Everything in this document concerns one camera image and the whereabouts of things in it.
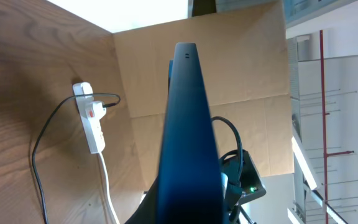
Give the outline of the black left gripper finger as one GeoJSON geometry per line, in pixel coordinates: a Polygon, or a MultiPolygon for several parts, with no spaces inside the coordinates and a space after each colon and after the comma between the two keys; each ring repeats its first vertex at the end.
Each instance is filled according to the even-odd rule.
{"type": "Polygon", "coordinates": [[[155,179],[138,209],[126,224],[156,224],[158,179],[155,179]]]}

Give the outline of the white power strip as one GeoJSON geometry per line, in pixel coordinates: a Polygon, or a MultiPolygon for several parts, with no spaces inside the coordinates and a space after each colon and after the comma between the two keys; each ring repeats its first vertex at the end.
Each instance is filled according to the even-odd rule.
{"type": "Polygon", "coordinates": [[[88,82],[82,82],[73,85],[73,92],[76,95],[76,105],[89,145],[89,151],[91,154],[99,154],[106,145],[100,120],[88,119],[85,115],[85,104],[96,101],[94,99],[93,89],[88,82]]]}

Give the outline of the blue Galaxy smartphone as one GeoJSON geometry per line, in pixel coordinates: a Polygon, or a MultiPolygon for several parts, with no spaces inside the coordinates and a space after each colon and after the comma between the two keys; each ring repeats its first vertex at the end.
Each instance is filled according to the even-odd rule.
{"type": "Polygon", "coordinates": [[[224,199],[196,44],[175,46],[157,186],[157,223],[222,223],[224,199]]]}

